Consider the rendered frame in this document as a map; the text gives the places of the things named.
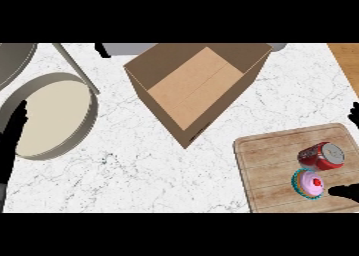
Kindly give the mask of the wooden cutting board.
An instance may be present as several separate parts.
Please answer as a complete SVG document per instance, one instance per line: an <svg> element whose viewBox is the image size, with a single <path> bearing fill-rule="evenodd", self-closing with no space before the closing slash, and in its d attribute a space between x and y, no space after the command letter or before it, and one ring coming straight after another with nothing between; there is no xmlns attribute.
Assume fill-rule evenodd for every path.
<svg viewBox="0 0 359 256"><path fill-rule="evenodd" d="M320 142L335 143L345 153L345 166L320 173L326 188L359 183L359 146L340 123L242 137L234 142L236 157L250 210L274 212L358 212L359 204L342 197L309 200L292 186L301 169L299 152Z"/></svg>

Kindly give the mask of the red soda can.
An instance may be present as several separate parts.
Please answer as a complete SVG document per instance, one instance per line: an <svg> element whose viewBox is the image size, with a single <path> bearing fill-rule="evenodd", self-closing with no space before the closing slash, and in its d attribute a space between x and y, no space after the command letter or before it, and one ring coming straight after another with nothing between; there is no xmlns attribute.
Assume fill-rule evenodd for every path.
<svg viewBox="0 0 359 256"><path fill-rule="evenodd" d="M298 160L304 168L326 171L345 165L345 153L332 142L321 142L299 152Z"/></svg>

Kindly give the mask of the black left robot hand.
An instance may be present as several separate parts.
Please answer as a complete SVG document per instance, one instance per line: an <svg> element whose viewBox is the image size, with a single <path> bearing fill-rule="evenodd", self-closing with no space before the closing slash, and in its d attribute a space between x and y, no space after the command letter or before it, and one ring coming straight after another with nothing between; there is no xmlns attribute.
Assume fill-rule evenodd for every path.
<svg viewBox="0 0 359 256"><path fill-rule="evenodd" d="M16 150L27 122L27 101L23 100L11 115L5 130L0 132L0 184L7 184L11 178Z"/></svg>

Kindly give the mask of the pink frosted cupcake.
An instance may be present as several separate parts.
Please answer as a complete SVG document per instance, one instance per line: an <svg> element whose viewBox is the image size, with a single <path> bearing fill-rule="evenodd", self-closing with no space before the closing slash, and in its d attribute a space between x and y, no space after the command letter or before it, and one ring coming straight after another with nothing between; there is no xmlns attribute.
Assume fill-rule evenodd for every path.
<svg viewBox="0 0 359 256"><path fill-rule="evenodd" d="M324 195L324 181L317 172L301 168L292 176L292 186L296 193L308 200L318 200Z"/></svg>

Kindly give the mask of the open cardboard box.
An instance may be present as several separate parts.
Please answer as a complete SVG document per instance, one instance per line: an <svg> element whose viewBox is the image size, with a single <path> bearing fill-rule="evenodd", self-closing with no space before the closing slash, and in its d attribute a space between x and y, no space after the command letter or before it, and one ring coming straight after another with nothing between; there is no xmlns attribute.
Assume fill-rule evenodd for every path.
<svg viewBox="0 0 359 256"><path fill-rule="evenodd" d="M140 99L187 147L246 91L267 43L160 43L126 65Z"/></svg>

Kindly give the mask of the round beige pan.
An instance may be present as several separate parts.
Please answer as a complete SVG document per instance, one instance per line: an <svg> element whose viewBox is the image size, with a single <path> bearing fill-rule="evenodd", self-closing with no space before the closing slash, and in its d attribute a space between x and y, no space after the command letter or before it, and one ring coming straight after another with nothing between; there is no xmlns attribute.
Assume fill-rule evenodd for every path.
<svg viewBox="0 0 359 256"><path fill-rule="evenodd" d="M29 120L17 155L29 160L48 160L66 154L88 136L97 121L98 98L76 75L58 72L36 77L0 106L0 132L23 100Z"/></svg>

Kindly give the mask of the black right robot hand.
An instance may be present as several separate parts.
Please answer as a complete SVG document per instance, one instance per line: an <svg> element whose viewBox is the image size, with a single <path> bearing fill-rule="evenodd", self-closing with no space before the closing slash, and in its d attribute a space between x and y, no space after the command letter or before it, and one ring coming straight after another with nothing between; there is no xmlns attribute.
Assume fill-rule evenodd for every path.
<svg viewBox="0 0 359 256"><path fill-rule="evenodd" d="M349 119L355 123L359 129L359 103L354 103L354 108L351 109ZM359 183L351 185L335 186L329 189L329 194L332 196L339 196L354 200L359 203Z"/></svg>

